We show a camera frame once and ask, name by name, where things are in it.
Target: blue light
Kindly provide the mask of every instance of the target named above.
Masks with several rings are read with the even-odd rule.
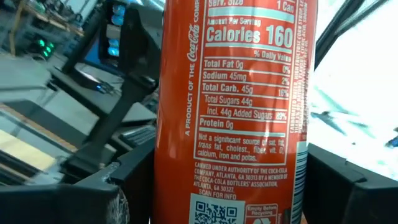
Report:
[[[391,141],[391,146],[392,146],[392,147],[398,147],[398,137],[394,138],[394,139]]]
[[[109,45],[111,47],[119,47],[119,40],[118,39],[110,39],[109,40]]]
[[[117,26],[123,25],[123,16],[113,15],[112,16],[112,23],[117,25]]]
[[[113,6],[113,13],[119,16],[124,16],[126,8],[124,6]]]
[[[116,47],[108,48],[108,53],[112,56],[118,57],[119,56],[119,49]]]

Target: qr code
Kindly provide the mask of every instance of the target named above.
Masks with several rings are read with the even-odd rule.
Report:
[[[197,202],[195,224],[237,224],[238,208]]]
[[[191,196],[190,224],[243,224],[244,202]]]

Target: metal stand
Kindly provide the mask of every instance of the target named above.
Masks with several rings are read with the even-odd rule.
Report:
[[[98,128],[93,129],[92,138],[79,151],[69,157],[63,164],[61,172],[65,174],[62,182],[75,182],[94,174],[100,164],[110,161],[103,160],[105,144],[110,140],[124,117],[134,103],[142,101],[156,89],[154,82],[145,77],[127,78],[122,85],[122,96],[107,118],[99,120]]]

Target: window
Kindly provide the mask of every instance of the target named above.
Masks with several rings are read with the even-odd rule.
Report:
[[[359,13],[375,1],[366,1]],[[320,0],[317,37],[343,1]],[[359,166],[398,180],[398,1],[388,1],[334,43],[311,78],[310,141]]]

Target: coca-cola logo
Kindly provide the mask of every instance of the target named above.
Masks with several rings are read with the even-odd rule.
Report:
[[[198,60],[199,29],[199,25],[189,25],[188,40],[190,43],[187,57],[191,62],[196,62]]]

